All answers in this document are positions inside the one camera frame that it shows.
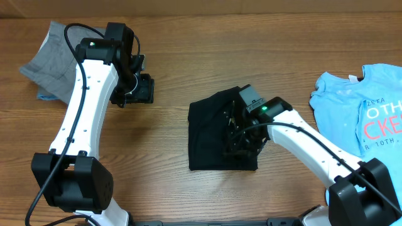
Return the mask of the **black t-shirt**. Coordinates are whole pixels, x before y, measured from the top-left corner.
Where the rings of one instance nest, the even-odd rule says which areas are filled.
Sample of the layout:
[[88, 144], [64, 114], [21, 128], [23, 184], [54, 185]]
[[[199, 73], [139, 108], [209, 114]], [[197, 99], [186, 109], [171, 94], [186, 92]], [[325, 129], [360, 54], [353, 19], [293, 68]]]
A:
[[217, 92], [192, 102], [188, 112], [188, 158], [189, 169], [196, 170], [241, 170], [258, 169], [256, 157], [225, 156], [229, 117], [232, 102], [238, 97], [240, 87]]

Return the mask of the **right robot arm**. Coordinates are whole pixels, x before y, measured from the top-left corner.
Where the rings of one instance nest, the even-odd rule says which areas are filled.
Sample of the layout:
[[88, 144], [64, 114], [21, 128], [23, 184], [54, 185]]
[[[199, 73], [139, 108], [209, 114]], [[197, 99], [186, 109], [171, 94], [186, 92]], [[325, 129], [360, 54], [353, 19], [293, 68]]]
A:
[[299, 159], [325, 185], [327, 206], [317, 206], [295, 225], [391, 225], [401, 209], [387, 167], [363, 161], [334, 145], [280, 97], [262, 98], [247, 85], [233, 101], [226, 155], [256, 157], [273, 141]]

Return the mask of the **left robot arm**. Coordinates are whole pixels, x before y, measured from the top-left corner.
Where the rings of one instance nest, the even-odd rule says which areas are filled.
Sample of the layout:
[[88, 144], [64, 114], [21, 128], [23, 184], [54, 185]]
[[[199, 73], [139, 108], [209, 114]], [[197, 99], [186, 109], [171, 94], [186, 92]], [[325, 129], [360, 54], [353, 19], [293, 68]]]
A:
[[108, 104], [150, 104], [155, 81], [144, 72], [141, 45], [123, 23], [107, 24], [97, 38], [71, 47], [75, 85], [61, 128], [47, 153], [35, 153], [31, 170], [38, 198], [91, 225], [132, 225], [132, 215], [113, 199], [112, 174], [99, 161], [99, 140]]

